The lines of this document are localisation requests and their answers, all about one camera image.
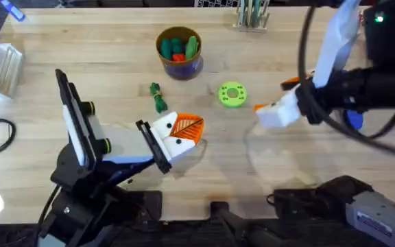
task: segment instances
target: wooden table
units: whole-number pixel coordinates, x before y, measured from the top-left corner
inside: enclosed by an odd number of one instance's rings
[[[273,102],[279,83],[296,75],[296,52],[306,8],[271,8],[266,34],[234,31],[234,9],[50,9],[24,10],[28,20],[9,17],[1,37],[25,54],[23,75],[11,102],[0,103],[0,117],[18,126],[15,142],[0,153],[0,194],[5,209],[0,223],[36,222],[53,188],[49,177],[67,143],[62,103],[54,69],[74,82],[84,100],[94,101],[103,124],[135,128],[139,119],[159,117],[149,94],[161,85],[169,108],[205,119],[196,150],[174,163],[166,176],[156,167],[135,178],[130,189],[164,193],[163,218],[200,219],[214,200],[231,203],[248,217],[274,215],[265,195],[281,187],[305,187],[348,174],[395,200],[395,157],[348,140],[328,126],[306,119],[286,129],[255,125],[254,104]],[[315,65],[333,11],[322,8],[311,28],[307,64]],[[185,25],[202,37],[203,71],[189,81],[163,71],[155,39],[164,29]],[[358,40],[349,67],[363,66]],[[221,106],[217,87],[226,80],[243,83],[248,101],[241,108]],[[368,114],[374,132],[391,112]],[[0,129],[6,138],[7,129]],[[395,130],[386,141],[395,143]]]

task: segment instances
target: cup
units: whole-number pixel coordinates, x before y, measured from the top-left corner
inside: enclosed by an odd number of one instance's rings
[[[181,43],[187,44],[189,38],[195,36],[197,40],[197,52],[196,54],[185,61],[174,62],[164,58],[161,55],[161,42],[164,38],[171,40],[172,38],[179,38]],[[179,80],[187,80],[195,77],[202,66],[202,58],[200,56],[200,51],[202,48],[202,40],[197,32],[191,30],[187,27],[170,27],[164,30],[156,39],[156,50],[158,51],[159,58],[164,65],[164,70],[171,77]]]

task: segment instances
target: marker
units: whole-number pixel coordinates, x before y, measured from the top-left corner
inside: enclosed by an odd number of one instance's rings
[[[4,8],[18,21],[24,21],[25,15],[8,0],[0,0]]]

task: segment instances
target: green ring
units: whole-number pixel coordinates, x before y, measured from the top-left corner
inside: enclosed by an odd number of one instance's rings
[[[238,82],[224,82],[217,92],[219,101],[226,107],[239,107],[246,101],[246,88]]]

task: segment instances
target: white sticker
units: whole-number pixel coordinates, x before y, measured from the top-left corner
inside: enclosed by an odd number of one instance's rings
[[[365,213],[357,212],[357,220],[362,224],[365,224],[366,226],[369,226],[388,237],[392,237],[391,227],[385,225],[384,223],[376,219],[373,219],[372,217],[366,215]]]

